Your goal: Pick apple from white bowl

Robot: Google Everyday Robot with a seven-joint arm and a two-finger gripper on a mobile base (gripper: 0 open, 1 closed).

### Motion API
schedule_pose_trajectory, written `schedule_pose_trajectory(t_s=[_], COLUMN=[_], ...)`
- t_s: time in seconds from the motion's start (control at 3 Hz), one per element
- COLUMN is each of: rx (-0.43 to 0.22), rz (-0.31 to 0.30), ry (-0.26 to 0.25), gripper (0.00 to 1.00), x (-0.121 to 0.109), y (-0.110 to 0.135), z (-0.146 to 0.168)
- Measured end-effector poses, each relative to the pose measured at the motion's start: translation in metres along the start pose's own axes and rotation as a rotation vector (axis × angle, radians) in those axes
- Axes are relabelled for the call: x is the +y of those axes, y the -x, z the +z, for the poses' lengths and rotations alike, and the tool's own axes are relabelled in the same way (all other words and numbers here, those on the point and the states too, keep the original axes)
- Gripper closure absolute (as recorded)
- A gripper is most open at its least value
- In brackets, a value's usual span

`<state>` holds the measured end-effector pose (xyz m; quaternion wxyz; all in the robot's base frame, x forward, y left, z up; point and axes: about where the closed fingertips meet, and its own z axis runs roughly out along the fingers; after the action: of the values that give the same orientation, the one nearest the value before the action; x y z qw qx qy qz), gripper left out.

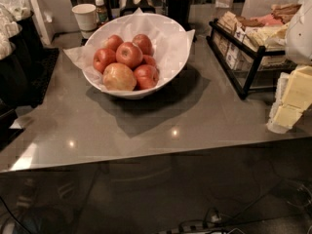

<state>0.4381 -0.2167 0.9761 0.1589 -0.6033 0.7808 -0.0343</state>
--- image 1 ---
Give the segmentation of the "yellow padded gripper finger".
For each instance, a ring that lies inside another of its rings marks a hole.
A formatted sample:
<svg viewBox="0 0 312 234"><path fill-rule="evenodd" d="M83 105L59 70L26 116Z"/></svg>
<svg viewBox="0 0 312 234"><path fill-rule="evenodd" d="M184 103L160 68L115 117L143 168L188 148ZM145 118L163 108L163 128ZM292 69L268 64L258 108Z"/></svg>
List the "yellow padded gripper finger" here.
<svg viewBox="0 0 312 234"><path fill-rule="evenodd" d="M299 65L290 74L282 72L278 79L267 129L276 134L291 130L312 104L312 67Z"/></svg>

